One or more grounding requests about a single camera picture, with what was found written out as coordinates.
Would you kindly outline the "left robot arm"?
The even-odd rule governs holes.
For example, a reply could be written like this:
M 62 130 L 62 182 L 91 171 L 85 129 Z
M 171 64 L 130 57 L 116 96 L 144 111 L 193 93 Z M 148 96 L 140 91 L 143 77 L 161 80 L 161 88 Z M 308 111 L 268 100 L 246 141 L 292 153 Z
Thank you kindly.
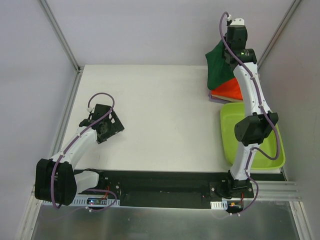
M 64 148 L 50 159 L 42 158 L 36 165 L 35 198 L 52 201 L 57 207 L 70 205 L 76 194 L 87 189 L 99 195 L 105 191 L 106 183 L 99 174 L 84 170 L 75 174 L 76 165 L 83 155 L 96 145 L 122 132 L 124 126 L 113 108 L 109 105 L 96 104 L 88 118 L 83 119 Z

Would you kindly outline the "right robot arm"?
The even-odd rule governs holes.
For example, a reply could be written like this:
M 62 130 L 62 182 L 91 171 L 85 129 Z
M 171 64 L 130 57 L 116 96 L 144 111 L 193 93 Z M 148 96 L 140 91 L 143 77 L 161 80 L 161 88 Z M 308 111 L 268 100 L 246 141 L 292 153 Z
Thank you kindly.
M 271 132 L 276 133 L 278 114 L 268 106 L 259 82 L 255 51 L 246 47 L 248 32 L 242 23 L 227 26 L 224 44 L 224 59 L 235 76 L 244 103 L 244 119 L 234 127 L 238 141 L 235 162 L 228 172 L 222 187 L 230 197 L 237 197 L 250 187 L 250 168 L 260 145 Z

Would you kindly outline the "dark green t-shirt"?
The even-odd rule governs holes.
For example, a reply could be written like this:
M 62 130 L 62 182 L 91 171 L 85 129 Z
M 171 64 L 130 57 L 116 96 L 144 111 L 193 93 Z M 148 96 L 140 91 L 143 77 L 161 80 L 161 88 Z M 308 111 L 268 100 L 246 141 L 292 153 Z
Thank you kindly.
M 207 88 L 214 90 L 233 79 L 235 76 L 224 58 L 224 44 L 222 40 L 205 54 L 207 62 Z

